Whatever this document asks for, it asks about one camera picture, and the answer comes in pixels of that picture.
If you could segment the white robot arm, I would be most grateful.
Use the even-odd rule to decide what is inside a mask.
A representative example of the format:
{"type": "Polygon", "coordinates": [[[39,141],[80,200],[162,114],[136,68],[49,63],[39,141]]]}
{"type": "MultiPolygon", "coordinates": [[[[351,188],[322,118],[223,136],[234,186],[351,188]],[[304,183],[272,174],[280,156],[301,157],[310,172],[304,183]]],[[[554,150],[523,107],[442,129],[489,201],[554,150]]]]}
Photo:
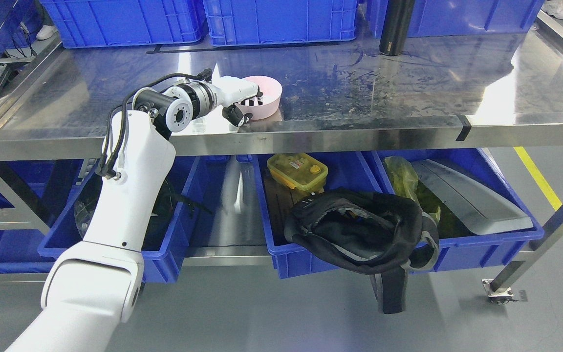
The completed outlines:
{"type": "Polygon", "coordinates": [[[103,352],[128,321],[144,272],[141,249],[176,151],[149,115],[112,110],[98,170],[103,186],[84,239],[56,260],[40,314],[9,352],[103,352]]]}

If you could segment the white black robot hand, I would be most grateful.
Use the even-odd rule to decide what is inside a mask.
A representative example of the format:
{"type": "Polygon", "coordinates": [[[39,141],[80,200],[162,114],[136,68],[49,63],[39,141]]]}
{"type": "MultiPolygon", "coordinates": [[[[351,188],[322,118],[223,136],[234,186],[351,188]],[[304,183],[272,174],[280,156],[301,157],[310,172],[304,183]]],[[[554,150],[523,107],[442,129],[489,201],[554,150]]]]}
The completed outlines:
{"type": "Polygon", "coordinates": [[[221,114],[230,124],[241,127],[250,120],[236,107],[237,103],[263,96],[256,83],[246,79],[222,76],[212,80],[213,107],[222,106],[221,114]]]}

